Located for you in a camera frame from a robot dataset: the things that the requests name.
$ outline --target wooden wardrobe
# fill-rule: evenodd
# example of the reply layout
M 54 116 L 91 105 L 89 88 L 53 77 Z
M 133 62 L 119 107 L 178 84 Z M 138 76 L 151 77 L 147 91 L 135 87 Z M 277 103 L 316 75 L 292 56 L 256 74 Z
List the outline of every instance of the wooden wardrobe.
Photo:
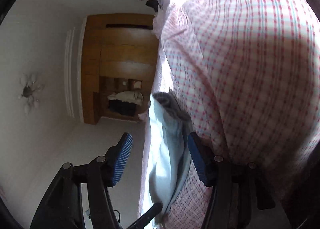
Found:
M 159 41 L 152 34 L 153 15 L 103 14 L 89 16 L 81 61 L 84 122 L 96 124 L 101 116 L 139 121 L 147 110 L 155 76 Z M 108 110 L 108 95 L 129 90 L 130 81 L 142 82 L 143 105 L 134 117 Z

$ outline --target ceiling light fixture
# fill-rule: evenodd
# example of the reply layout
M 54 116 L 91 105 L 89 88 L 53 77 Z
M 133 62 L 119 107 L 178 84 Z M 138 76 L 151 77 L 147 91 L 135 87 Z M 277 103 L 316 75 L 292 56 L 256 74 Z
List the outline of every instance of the ceiling light fixture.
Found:
M 36 74 L 32 74 L 28 77 L 26 74 L 23 74 L 21 77 L 21 84 L 23 85 L 22 94 L 18 96 L 19 99 L 26 98 L 27 102 L 24 105 L 24 113 L 29 114 L 32 107 L 38 109 L 40 102 L 38 99 L 35 99 L 34 92 L 41 92 L 44 89 L 43 84 L 35 84 L 37 81 Z

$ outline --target pink checkered shirt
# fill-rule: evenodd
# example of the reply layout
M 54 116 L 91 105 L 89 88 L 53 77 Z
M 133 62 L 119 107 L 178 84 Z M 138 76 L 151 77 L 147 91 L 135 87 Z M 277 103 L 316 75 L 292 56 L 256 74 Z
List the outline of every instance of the pink checkered shirt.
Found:
M 161 44 L 195 131 L 215 154 L 257 163 L 283 199 L 310 166 L 320 135 L 319 21 L 310 6 L 159 1 Z M 164 226 L 200 228 L 210 195 L 192 163 Z

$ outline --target metal screw head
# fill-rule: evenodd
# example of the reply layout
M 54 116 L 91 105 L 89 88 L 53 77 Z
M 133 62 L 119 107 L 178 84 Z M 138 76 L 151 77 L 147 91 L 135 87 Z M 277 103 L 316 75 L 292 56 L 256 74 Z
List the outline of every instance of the metal screw head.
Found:
M 248 167 L 251 168 L 251 169 L 255 169 L 257 167 L 257 165 L 253 162 L 249 162 L 248 163 Z
M 66 162 L 66 163 L 64 163 L 63 165 L 62 165 L 62 168 L 63 169 L 68 169 L 68 168 L 70 168 L 71 167 L 71 163 L 69 163 L 69 162 Z
M 104 162 L 106 160 L 105 156 L 99 156 L 96 158 L 97 162 Z
M 216 162 L 221 162 L 221 161 L 223 161 L 223 157 L 221 157 L 221 156 L 215 156 L 215 157 L 214 157 L 214 160 L 215 160 Z

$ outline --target light blue cloth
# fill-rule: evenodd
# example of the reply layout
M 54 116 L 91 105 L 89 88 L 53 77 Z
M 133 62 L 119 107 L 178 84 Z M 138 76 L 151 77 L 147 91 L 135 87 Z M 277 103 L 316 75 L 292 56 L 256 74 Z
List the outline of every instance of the light blue cloth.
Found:
M 150 123 L 162 138 L 159 141 L 157 160 L 149 174 L 149 193 L 153 203 L 162 202 L 163 209 L 156 216 L 156 224 L 161 222 L 170 210 L 187 178 L 191 155 L 187 137 L 192 132 L 190 116 L 182 111 L 175 98 L 164 92 L 151 95 L 149 108 Z

